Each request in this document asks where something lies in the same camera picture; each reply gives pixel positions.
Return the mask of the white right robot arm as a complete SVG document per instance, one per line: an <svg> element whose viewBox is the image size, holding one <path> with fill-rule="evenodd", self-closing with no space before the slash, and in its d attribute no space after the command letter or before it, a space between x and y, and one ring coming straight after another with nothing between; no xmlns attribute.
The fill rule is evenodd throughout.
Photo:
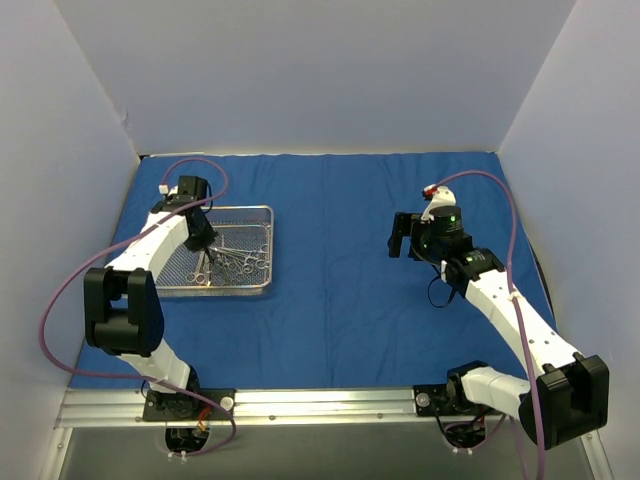
<svg viewBox="0 0 640 480"><path fill-rule="evenodd" d="M423 212L396 213L388 241L390 257L399 257L408 239L410 258L429 263L452 295L475 307L527 375L521 379L485 362L471 362L448 372L444 394L433 399L433 406L511 416L546 450L604 427L610 380L605 362L597 355L584 356L564 340L510 284L498 257L474 245L448 187L427 186L423 196Z"/></svg>

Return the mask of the steel surgical scissors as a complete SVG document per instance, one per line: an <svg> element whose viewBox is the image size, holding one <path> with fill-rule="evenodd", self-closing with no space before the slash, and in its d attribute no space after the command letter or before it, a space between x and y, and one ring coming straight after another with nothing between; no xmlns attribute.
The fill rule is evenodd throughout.
<svg viewBox="0 0 640 480"><path fill-rule="evenodd" d="M199 286L208 286L210 278L209 252L202 251L196 261L194 270L186 275L186 281Z"/></svg>

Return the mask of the steel forceps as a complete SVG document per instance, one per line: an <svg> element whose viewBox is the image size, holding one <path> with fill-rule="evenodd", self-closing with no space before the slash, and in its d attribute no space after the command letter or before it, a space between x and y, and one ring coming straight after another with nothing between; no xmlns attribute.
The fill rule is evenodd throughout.
<svg viewBox="0 0 640 480"><path fill-rule="evenodd" d="M211 251L221 259L225 267L241 274L252 274L270 267L267 252L263 250L243 250L219 246L212 247Z"/></svg>

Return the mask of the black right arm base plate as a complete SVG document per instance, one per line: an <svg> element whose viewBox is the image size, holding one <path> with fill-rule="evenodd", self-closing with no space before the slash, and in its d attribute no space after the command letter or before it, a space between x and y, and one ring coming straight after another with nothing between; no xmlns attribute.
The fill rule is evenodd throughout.
<svg viewBox="0 0 640 480"><path fill-rule="evenodd" d="M486 405L470 403L455 393L446 384L420 384L412 387L415 413L418 417L475 417L491 412Z"/></svg>

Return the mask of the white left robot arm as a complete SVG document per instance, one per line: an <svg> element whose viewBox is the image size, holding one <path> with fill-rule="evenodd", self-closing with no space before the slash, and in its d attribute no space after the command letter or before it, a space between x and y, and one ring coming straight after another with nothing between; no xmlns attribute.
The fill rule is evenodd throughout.
<svg viewBox="0 0 640 480"><path fill-rule="evenodd" d="M84 275L85 339L128 364L179 419L194 417L202 395L193 367L164 339L165 318L156 281L175 251L205 252L217 237L202 202L211 193L207 180L182 176L147 215L143 229L124 251L102 268Z"/></svg>

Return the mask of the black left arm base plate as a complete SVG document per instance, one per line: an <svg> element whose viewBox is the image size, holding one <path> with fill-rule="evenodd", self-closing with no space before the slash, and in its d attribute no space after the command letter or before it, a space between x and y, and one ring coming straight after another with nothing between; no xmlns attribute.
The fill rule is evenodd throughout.
<svg viewBox="0 0 640 480"><path fill-rule="evenodd" d="M200 395L216 402L226 412L233 412L236 389L204 389ZM145 422L196 421L201 412L210 409L209 420L225 420L227 416L208 403L182 393L148 390L142 419Z"/></svg>

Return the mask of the steel wire mesh basket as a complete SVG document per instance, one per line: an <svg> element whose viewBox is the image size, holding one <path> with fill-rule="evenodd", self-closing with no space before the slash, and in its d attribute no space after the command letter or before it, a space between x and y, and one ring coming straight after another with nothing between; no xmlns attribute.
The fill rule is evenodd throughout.
<svg viewBox="0 0 640 480"><path fill-rule="evenodd" d="M233 283L229 286L199 286L186 281L186 275L196 266L199 252L191 252L184 245L171 255L158 279L156 289L161 297L255 296L266 293L272 283L274 212L267 205L219 206L207 213L212 228L218 233L209 247L229 247L267 252L270 267L252 274L231 270Z"/></svg>

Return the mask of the blue surgical wrap cloth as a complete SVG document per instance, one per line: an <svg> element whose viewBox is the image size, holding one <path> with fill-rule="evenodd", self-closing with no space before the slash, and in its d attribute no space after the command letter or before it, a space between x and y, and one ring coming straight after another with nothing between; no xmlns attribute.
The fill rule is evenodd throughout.
<svg viewBox="0 0 640 480"><path fill-rule="evenodd" d="M207 387L402 387L440 383L477 360L521 375L490 323L463 299L449 300L427 264L388 255L395 214L421 211L423 187L442 178L474 243L511 260L516 286L553 318L524 230L511 223L493 153L226 157L209 165L147 158L117 240L140 231L164 174L213 184L228 177L224 204L265 204L275 214L265 294L163 301L166 341Z"/></svg>

